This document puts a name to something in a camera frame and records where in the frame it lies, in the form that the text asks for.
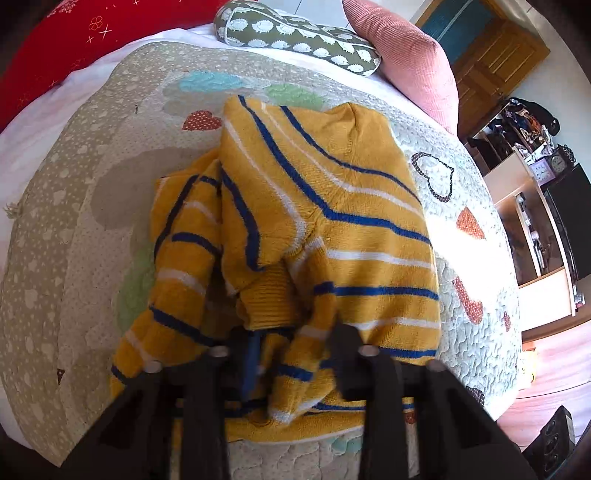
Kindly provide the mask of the yellow striped knit sweater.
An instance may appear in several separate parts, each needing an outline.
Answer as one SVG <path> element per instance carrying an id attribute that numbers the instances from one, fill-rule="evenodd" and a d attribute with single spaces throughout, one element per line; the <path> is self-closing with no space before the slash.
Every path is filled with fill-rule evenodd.
<path id="1" fill-rule="evenodd" d="M 434 247 L 408 162 L 379 112 L 319 112 L 233 96 L 221 139 L 161 178 L 154 282 L 122 337 L 110 389 L 150 362 L 184 364 L 245 339 L 233 440 L 280 443 L 361 426 L 335 386 L 335 324 L 422 365 L 441 336 Z"/>

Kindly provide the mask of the black speaker on floor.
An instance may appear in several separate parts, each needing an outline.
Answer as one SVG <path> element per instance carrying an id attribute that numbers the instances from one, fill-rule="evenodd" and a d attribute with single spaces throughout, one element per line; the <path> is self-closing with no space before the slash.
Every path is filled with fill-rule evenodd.
<path id="1" fill-rule="evenodd" d="M 522 452 L 538 479 L 549 479 L 568 459 L 575 448 L 571 413 L 560 406 Z"/>

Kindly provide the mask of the white bed sheet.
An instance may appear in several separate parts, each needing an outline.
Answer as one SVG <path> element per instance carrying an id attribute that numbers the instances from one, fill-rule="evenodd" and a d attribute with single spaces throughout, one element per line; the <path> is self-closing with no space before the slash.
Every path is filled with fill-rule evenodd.
<path id="1" fill-rule="evenodd" d="M 1 133 L 1 280 L 10 242 L 12 220 L 6 207 L 15 206 L 51 146 L 59 137 L 68 120 L 109 78 L 115 66 L 137 48 L 158 41 L 179 42 L 207 48 L 230 48 L 217 41 L 213 25 L 206 24 L 191 29 L 171 29 L 132 41 L 92 63 L 77 70 L 58 86 L 51 88 L 22 110 Z M 320 60 L 304 60 L 292 53 L 263 53 L 263 49 L 252 50 L 264 56 L 315 70 L 322 75 L 337 79 L 337 67 L 321 66 Z M 348 87 L 374 95 L 389 104 L 406 107 L 408 99 L 386 81 L 382 74 L 360 78 L 346 74 L 345 80 L 338 80 Z M 5 433 L 17 443 L 32 449 L 23 435 L 13 409 L 7 399 L 6 381 L 2 381 L 1 425 Z"/>

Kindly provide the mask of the beige wooden desk shelf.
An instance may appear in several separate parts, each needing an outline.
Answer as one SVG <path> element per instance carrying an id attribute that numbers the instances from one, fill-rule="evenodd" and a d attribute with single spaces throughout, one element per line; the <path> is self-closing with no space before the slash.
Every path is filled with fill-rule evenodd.
<path id="1" fill-rule="evenodd" d="M 567 252 L 549 203 L 533 172 L 514 152 L 484 176 L 506 230 L 523 331 L 576 314 Z"/>

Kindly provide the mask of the quilted heart pattern bedspread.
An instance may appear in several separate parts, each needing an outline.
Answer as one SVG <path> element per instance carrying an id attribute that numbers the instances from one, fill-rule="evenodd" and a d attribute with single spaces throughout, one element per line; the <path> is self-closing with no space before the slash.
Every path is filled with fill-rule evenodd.
<path id="1" fill-rule="evenodd" d="M 398 107 L 315 70 L 245 50 L 143 45 L 71 116 L 26 186 L 1 285 L 1 387 L 28 443 L 60 464 L 109 401 L 111 357 L 147 302 L 155 181 L 219 139 L 206 114 L 231 95 L 390 121 L 435 248 L 439 358 L 499 418 L 515 401 L 518 287 L 500 216 L 460 141 L 412 102 Z"/>

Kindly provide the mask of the black monitor screen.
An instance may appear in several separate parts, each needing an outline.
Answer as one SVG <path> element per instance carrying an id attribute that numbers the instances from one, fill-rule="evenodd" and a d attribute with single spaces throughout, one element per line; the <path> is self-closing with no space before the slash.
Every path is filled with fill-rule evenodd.
<path id="1" fill-rule="evenodd" d="M 542 188 L 566 255 L 575 305 L 590 304 L 590 181 L 577 164 Z"/>

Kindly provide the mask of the small desk clock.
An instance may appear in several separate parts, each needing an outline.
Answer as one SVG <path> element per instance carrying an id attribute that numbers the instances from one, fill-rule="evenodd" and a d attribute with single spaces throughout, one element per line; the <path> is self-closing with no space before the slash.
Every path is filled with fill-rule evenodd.
<path id="1" fill-rule="evenodd" d="M 530 156 L 527 164 L 538 185 L 543 186 L 572 170 L 576 165 L 576 159 L 567 145 L 545 145 Z"/>

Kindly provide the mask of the pink textured pillow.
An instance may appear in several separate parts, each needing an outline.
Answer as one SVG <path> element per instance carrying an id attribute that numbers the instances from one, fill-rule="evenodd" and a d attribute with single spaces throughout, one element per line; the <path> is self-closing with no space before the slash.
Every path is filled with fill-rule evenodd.
<path id="1" fill-rule="evenodd" d="M 400 15 L 372 1 L 345 1 L 356 34 L 382 57 L 381 69 L 409 100 L 453 135 L 458 133 L 459 93 L 442 46 Z"/>

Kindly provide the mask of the brown wooden door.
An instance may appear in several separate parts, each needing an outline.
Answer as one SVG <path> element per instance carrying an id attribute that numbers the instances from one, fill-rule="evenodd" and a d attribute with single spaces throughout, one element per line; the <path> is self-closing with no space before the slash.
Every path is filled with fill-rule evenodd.
<path id="1" fill-rule="evenodd" d="M 458 136 L 474 135 L 550 54 L 543 40 L 503 19 L 492 20 L 454 63 L 459 92 Z"/>

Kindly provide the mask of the red patterned blanket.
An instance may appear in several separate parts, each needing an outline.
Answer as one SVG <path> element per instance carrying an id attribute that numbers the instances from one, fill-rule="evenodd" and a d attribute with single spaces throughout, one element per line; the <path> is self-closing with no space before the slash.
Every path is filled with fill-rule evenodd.
<path id="1" fill-rule="evenodd" d="M 211 23 L 217 0 L 63 1 L 32 30 L 1 76 L 1 127 L 25 107 L 126 44 Z"/>

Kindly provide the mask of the green sheep pattern bolster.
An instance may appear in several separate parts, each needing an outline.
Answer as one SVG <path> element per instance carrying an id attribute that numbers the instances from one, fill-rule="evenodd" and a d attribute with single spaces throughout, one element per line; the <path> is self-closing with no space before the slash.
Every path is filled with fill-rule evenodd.
<path id="1" fill-rule="evenodd" d="M 352 31 L 283 14 L 257 1 L 229 1 L 213 25 L 216 38 L 229 46 L 291 51 L 356 75 L 370 76 L 382 63 L 374 45 Z"/>

